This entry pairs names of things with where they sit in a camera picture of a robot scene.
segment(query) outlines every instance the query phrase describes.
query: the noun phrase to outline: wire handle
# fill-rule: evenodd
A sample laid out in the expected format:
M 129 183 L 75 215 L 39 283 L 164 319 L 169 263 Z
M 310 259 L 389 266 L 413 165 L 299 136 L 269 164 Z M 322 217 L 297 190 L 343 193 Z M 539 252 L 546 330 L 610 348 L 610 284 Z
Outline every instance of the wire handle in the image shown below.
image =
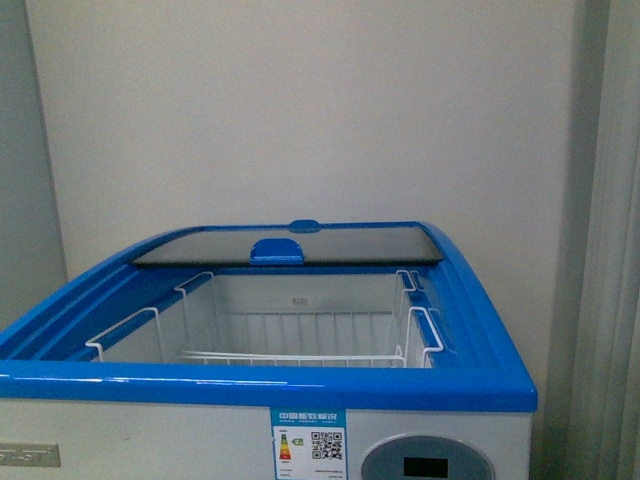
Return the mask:
M 124 325 L 128 321 L 132 320 L 133 318 L 137 317 L 138 315 L 140 315 L 143 312 L 153 312 L 153 315 L 154 315 L 155 320 L 156 320 L 156 331 L 158 332 L 158 341 L 160 343 L 160 356 L 162 358 L 162 363 L 164 363 L 165 362 L 164 345 L 163 345 L 163 342 L 162 342 L 162 334 L 160 332 L 160 312 L 158 311 L 158 309 L 156 307 L 141 308 L 137 312 L 134 312 L 131 315 L 129 315 L 128 317 L 120 320 L 115 325 L 112 325 L 109 328 L 107 328 L 106 330 L 103 330 L 102 332 L 100 332 L 95 337 L 90 338 L 89 340 L 87 340 L 85 342 L 84 346 L 85 347 L 89 347 L 89 348 L 97 349 L 98 350 L 98 357 L 100 358 L 100 362 L 104 362 L 104 348 L 102 347 L 101 343 L 98 343 L 98 340 L 100 340 L 105 335 L 113 332 L 115 329 L 120 328 L 122 325 Z
M 426 361 L 427 361 L 427 355 L 429 353 L 439 353 L 439 352 L 443 352 L 444 351 L 444 343 L 442 342 L 442 339 L 440 338 L 440 334 L 438 333 L 438 330 L 436 329 L 435 323 L 433 322 L 433 318 L 431 317 L 431 314 L 429 313 L 429 311 L 424 308 L 424 307 L 410 307 L 409 308 L 409 315 L 408 315 L 408 322 L 411 323 L 411 314 L 413 312 L 422 312 L 422 314 L 424 315 L 424 317 L 427 319 L 427 323 L 429 324 L 429 329 L 431 330 L 431 335 L 433 335 L 433 338 L 435 338 L 436 340 L 436 346 L 427 346 L 424 348 L 424 350 L 422 350 L 422 367 L 425 366 Z M 405 346 L 405 351 L 409 349 L 409 335 L 407 335 L 407 344 Z

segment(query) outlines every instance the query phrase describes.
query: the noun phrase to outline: white freezer body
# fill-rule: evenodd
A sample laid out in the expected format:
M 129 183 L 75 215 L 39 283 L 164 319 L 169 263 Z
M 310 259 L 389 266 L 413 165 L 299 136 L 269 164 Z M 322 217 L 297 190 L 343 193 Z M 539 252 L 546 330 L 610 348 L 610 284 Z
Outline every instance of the white freezer body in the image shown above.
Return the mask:
M 61 466 L 3 467 L 11 480 L 273 480 L 268 407 L 1 400 L 0 442 L 55 443 Z M 528 478 L 530 413 L 346 411 L 349 480 L 403 435 L 463 442 L 495 480 Z

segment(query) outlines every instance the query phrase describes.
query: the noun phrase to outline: wire basket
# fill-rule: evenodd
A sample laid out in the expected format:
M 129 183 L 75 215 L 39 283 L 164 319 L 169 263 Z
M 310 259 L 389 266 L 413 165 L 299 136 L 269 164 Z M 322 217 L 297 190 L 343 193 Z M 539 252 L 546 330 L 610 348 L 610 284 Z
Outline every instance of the wire basket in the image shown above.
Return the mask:
M 174 290 L 164 311 L 140 309 L 85 345 L 97 361 L 319 367 L 428 368 L 444 350 L 428 309 L 411 305 L 413 273 L 382 275 L 214 275 Z M 107 336 L 140 316 L 114 345 Z M 433 345 L 425 343 L 428 326 Z

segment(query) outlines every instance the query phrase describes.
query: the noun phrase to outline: gray wall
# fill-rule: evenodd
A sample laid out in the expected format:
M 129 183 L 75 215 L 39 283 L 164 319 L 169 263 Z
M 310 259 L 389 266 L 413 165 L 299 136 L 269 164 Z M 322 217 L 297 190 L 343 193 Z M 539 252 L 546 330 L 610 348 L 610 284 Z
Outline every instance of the gray wall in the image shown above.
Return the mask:
M 65 281 L 24 2 L 0 0 L 0 330 Z

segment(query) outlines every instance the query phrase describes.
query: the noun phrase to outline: blue plastic trim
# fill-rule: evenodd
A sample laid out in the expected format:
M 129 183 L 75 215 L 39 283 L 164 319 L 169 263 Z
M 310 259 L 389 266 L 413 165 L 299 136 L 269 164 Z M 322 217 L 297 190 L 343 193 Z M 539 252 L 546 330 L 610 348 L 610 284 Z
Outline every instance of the blue plastic trim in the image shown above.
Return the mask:
M 6 360 L 18 351 L 33 350 L 34 346 L 39 349 L 38 355 L 45 357 L 53 355 L 56 348 L 64 350 L 61 344 L 68 339 L 62 329 L 69 329 L 70 323 L 65 322 L 72 322 L 73 316 L 62 321 L 58 315 L 69 313 L 74 302 L 84 301 L 83 296 L 87 302 L 94 302 L 96 308 L 102 305 L 99 299 L 105 293 L 103 287 L 129 278 L 127 272 L 135 267 L 127 265 L 128 262 L 166 241 L 209 229 L 286 228 L 281 225 L 195 227 L 159 235 L 114 255 L 0 334 L 0 358 L 5 359 L 0 361 L 0 397 L 270 407 L 535 411 L 537 392 L 522 360 L 475 274 L 444 233 L 432 225 L 417 222 L 329 224 L 322 228 L 398 226 L 420 226 L 444 257 L 437 265 L 420 269 L 426 279 L 423 286 L 427 293 L 427 300 L 421 301 L 426 308 L 438 310 L 438 331 L 448 350 L 447 356 L 437 357 L 437 368 L 217 367 Z M 260 273 L 276 273 L 280 268 L 288 269 L 261 267 Z M 351 271 L 339 267 L 335 270 Z M 132 275 L 127 281 L 135 278 L 143 277 Z M 91 329 L 101 328 L 98 320 L 91 325 L 85 323 L 82 321 L 71 330 L 85 335 Z M 44 333 L 54 328 L 61 329 L 57 341 L 47 343 Z M 85 354 L 77 352 L 79 357 Z
M 0 362 L 0 397 L 143 403 L 533 412 L 518 371 Z

